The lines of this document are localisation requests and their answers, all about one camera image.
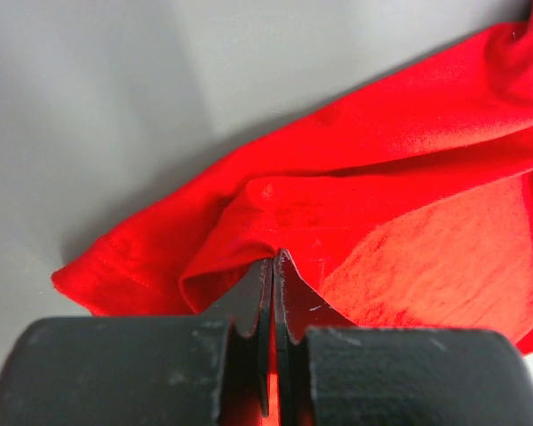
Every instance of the gray table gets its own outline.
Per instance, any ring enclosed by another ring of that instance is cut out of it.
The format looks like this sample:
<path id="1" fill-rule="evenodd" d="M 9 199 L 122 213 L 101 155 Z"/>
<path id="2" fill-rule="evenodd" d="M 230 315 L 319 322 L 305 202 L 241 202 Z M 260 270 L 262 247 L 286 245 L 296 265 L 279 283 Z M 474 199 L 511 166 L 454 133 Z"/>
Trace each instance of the gray table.
<path id="1" fill-rule="evenodd" d="M 50 274 L 223 154 L 525 0 L 0 1 L 0 364 Z"/>

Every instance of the red cloth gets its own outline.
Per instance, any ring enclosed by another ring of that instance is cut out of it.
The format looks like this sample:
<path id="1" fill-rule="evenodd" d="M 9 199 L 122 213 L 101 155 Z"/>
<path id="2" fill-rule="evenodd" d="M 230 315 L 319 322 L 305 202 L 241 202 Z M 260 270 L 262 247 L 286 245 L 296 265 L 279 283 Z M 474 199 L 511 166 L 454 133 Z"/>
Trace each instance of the red cloth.
<path id="1" fill-rule="evenodd" d="M 533 351 L 533 11 L 237 149 L 52 279 L 95 314 L 186 314 L 279 248 L 359 325 Z"/>

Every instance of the gray surface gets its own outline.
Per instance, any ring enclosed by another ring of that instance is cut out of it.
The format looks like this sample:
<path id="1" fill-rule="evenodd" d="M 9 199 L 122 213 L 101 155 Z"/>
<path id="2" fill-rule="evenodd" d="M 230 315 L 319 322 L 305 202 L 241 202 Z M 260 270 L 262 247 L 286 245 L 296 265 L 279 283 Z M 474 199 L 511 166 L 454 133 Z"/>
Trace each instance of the gray surface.
<path id="1" fill-rule="evenodd" d="M 49 276 L 251 138 L 525 0 L 0 1 L 0 364 Z"/>

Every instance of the red fabric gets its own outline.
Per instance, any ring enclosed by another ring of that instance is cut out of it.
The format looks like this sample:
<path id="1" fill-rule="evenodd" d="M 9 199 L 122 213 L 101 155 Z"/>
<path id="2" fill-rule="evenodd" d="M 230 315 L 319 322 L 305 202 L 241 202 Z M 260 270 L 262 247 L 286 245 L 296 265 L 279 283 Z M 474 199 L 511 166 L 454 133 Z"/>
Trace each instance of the red fabric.
<path id="1" fill-rule="evenodd" d="M 52 278 L 95 314 L 185 314 L 279 248 L 359 325 L 533 351 L 533 11 L 234 151 Z"/>

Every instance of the black plastic part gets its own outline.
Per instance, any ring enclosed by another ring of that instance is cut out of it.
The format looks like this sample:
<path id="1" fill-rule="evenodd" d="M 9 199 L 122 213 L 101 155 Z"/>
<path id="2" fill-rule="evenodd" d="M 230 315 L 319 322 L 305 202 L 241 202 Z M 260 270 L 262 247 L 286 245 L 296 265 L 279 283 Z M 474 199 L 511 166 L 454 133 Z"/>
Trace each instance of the black plastic part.
<path id="1" fill-rule="evenodd" d="M 43 319 L 4 365 L 0 426 L 256 424 L 250 347 L 230 319 Z"/>
<path id="2" fill-rule="evenodd" d="M 274 288 L 278 295 L 279 323 L 288 328 L 290 340 L 299 343 L 308 327 L 353 327 L 349 319 L 334 310 L 298 274 L 290 253 L 281 250 L 274 259 Z"/>
<path id="3" fill-rule="evenodd" d="M 273 303 L 280 420 L 282 426 L 314 424 L 308 350 L 299 343 L 308 327 L 351 326 L 299 276 L 290 254 L 274 259 Z"/>
<path id="4" fill-rule="evenodd" d="M 317 426 L 533 426 L 533 385 L 492 332 L 315 328 Z"/>
<path id="5" fill-rule="evenodd" d="M 235 327 L 246 342 L 247 353 L 257 362 L 257 377 L 262 414 L 268 416 L 268 345 L 270 342 L 270 309 L 273 261 L 258 261 L 243 278 L 213 303 L 200 317 L 233 318 Z"/>

